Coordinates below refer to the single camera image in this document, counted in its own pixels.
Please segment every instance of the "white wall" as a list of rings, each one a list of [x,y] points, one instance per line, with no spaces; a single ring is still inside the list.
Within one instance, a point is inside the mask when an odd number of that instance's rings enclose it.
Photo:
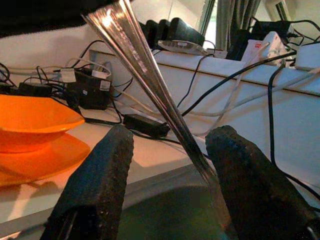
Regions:
[[[98,53],[95,57],[97,60],[99,59],[99,61],[112,62],[112,69],[114,69],[115,72],[113,77],[115,85],[125,83],[130,79],[131,75],[114,56]],[[161,74],[167,84],[172,99],[177,103],[187,92],[194,74],[194,69],[201,57],[161,52],[157,54],[155,58],[158,63],[161,63],[161,65],[159,65]],[[180,109],[185,110],[191,103],[194,103],[200,95],[207,91],[208,88],[220,82],[223,79],[222,76],[228,76],[238,71],[243,67],[243,64],[243,62],[239,61],[218,58],[204,59],[200,71],[211,73],[211,75],[203,73],[197,74],[190,95],[182,103]],[[268,79],[275,69],[277,69],[275,66],[263,65],[244,75],[242,79],[246,82],[242,81],[240,83],[240,91],[236,97],[237,101],[260,93],[261,91],[266,92]],[[304,72],[302,71],[286,68],[277,77],[275,84],[282,84],[303,74]],[[251,81],[259,82],[260,84],[254,84]],[[293,88],[304,91],[305,88],[310,86],[315,89],[315,91],[318,91],[319,88],[317,86],[319,83],[320,77],[317,77]],[[215,113],[222,110],[234,84],[235,80],[227,82],[206,97],[194,110],[208,113]],[[127,93],[135,96],[139,101],[156,110],[137,81],[134,81],[131,87],[127,89]],[[320,193],[320,162],[318,157],[320,155],[320,142],[318,141],[320,132],[320,95],[316,96],[316,94],[316,92],[315,95],[308,95],[302,92],[279,91],[273,95],[273,108],[275,157],[278,166],[282,170],[313,186],[312,188]],[[135,102],[126,96],[122,96],[117,100],[127,105],[135,104]],[[187,115],[184,119],[191,132],[201,133],[205,132],[217,118]],[[268,98],[266,96],[244,104],[227,113],[219,124],[219,126],[223,125],[231,125],[240,135],[254,142],[267,157],[270,156]],[[201,150],[206,152],[204,139],[197,138],[197,142]],[[315,199],[310,199],[310,203],[313,206],[320,206]]]
[[[135,0],[132,2],[137,19],[159,22],[180,17],[197,27],[205,0]],[[0,62],[10,67],[64,66],[70,58],[78,57],[93,40],[98,39],[87,25],[41,33],[0,38]],[[102,43],[94,47],[105,48]],[[25,77],[12,76],[14,82]]]

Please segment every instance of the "power adapter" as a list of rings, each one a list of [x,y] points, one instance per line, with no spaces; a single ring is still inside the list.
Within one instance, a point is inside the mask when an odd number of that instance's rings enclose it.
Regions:
[[[50,97],[52,87],[46,84],[21,82],[18,88],[19,95],[30,97]]]
[[[165,137],[170,130],[166,124],[138,114],[125,114],[123,124],[128,129],[137,130],[153,138]]]

